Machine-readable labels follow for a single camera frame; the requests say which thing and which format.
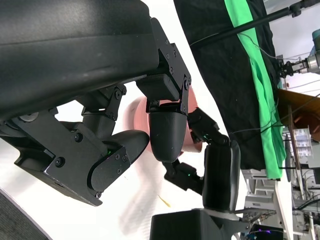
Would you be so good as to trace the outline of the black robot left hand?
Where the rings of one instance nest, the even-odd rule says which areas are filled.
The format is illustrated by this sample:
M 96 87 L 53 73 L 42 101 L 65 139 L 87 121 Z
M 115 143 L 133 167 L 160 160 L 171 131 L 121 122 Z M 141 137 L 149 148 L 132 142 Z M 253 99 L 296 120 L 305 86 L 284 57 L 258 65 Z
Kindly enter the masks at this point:
M 180 155 L 189 71 L 140 0 L 3 0 L 0 137 L 67 197 L 100 197 L 147 146 Z

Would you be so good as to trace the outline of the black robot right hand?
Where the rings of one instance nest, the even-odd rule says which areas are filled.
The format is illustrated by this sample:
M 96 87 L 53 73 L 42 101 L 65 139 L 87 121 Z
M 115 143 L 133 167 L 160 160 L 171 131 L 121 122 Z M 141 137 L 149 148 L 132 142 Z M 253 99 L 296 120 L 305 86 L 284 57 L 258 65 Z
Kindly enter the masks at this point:
M 192 190 L 202 196 L 206 209 L 233 212 L 238 200 L 241 151 L 237 141 L 220 133 L 218 124 L 200 108 L 187 117 L 192 140 L 207 143 L 204 152 L 204 175 L 176 160 L 163 163 L 164 178 L 183 190 Z

